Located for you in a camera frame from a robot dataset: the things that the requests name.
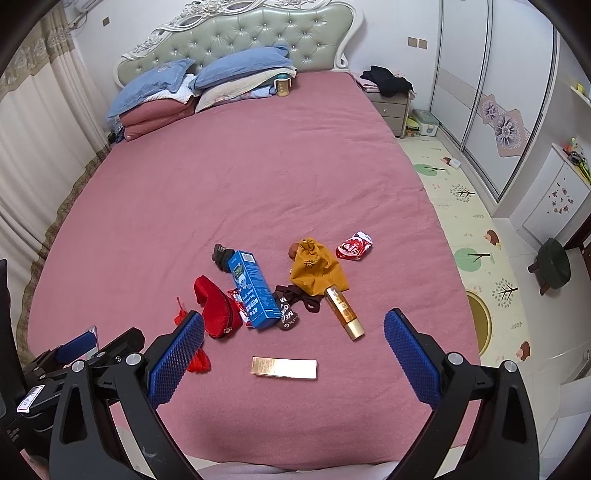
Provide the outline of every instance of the wall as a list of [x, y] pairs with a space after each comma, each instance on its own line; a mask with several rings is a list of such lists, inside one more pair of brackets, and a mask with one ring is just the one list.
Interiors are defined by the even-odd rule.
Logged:
[[[509, 217], [515, 230], [534, 247], [537, 246], [537, 241], [523, 230], [522, 224], [535, 208], [534, 202], [539, 200], [539, 196], [527, 193], [552, 149], [552, 143], [564, 145], [569, 138], [578, 137], [585, 150], [591, 152], [591, 108], [570, 89], [581, 83], [589, 91], [591, 83], [566, 42], [562, 38], [558, 42], [556, 82], [538, 138], [495, 212], [497, 218]], [[577, 225], [579, 217], [584, 216], [584, 220], [591, 213], [591, 199], [588, 200], [571, 220], [570, 228]]]
[[[188, 0], [103, 0], [84, 25], [72, 32], [83, 61], [108, 102], [117, 95], [113, 65], [158, 25], [181, 12]], [[415, 108], [428, 109], [439, 36], [439, 0], [358, 0], [365, 22], [345, 53], [352, 70], [370, 64], [400, 70], [417, 92]], [[109, 17], [105, 27], [102, 20]], [[408, 46], [408, 37], [428, 41], [428, 49]]]

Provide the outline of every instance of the green stool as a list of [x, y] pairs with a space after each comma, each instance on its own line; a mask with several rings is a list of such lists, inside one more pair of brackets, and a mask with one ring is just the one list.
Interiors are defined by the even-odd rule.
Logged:
[[557, 290], [564, 287], [570, 280], [570, 262], [564, 247], [554, 238], [548, 238], [541, 246], [535, 263], [527, 267], [531, 273], [539, 270], [544, 283], [540, 287], [540, 295], [549, 288]]

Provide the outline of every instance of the sheer curtain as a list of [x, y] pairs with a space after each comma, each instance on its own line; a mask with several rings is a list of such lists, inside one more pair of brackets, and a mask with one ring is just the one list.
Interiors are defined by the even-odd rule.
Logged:
[[61, 4], [29, 33], [0, 77], [0, 255], [11, 319], [29, 358], [28, 314], [47, 254], [108, 153], [107, 104], [77, 55]]

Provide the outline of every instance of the blue pillow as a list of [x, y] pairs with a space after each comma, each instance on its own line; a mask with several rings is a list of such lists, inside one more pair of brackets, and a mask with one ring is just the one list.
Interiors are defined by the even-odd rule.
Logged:
[[192, 59], [169, 61], [134, 78], [113, 100], [109, 113], [107, 113], [107, 121], [110, 122], [117, 115], [139, 105], [156, 92], [169, 90], [176, 93], [183, 82], [187, 69], [194, 63], [195, 60]]
[[294, 63], [285, 58], [288, 52], [286, 45], [276, 45], [232, 53], [202, 68], [189, 88], [210, 88], [263, 70], [293, 67]]

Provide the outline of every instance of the tufted headboard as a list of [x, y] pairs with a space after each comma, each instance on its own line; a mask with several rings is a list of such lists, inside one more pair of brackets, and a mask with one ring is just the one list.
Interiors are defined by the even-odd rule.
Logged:
[[195, 0], [123, 54], [113, 74], [123, 87], [167, 61], [195, 59], [196, 73], [230, 53], [277, 43], [288, 45], [299, 72], [347, 70], [343, 51], [362, 21], [360, 9], [340, 1]]

